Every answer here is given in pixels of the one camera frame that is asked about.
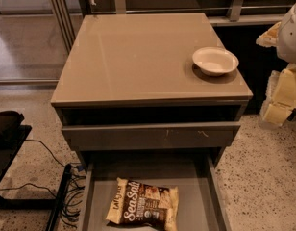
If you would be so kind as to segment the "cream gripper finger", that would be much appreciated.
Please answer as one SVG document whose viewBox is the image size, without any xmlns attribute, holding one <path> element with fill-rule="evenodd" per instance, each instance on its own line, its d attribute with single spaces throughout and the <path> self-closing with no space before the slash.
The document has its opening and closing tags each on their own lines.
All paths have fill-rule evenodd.
<svg viewBox="0 0 296 231">
<path fill-rule="evenodd" d="M 296 109 L 296 64 L 271 72 L 265 96 L 259 112 L 261 121 L 267 126 L 282 126 Z"/>
<path fill-rule="evenodd" d="M 280 25 L 281 23 L 277 22 L 270 27 L 257 38 L 256 44 L 262 47 L 276 47 Z"/>
</svg>

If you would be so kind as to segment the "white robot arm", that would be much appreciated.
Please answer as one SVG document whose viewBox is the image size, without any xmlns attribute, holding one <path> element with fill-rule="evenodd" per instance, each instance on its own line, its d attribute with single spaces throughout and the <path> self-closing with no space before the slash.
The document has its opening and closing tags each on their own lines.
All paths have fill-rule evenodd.
<svg viewBox="0 0 296 231">
<path fill-rule="evenodd" d="M 259 112 L 262 127 L 281 127 L 296 112 L 296 3 L 280 22 L 257 38 L 256 44 L 275 47 L 277 57 L 287 62 L 281 72 L 272 71 Z"/>
</svg>

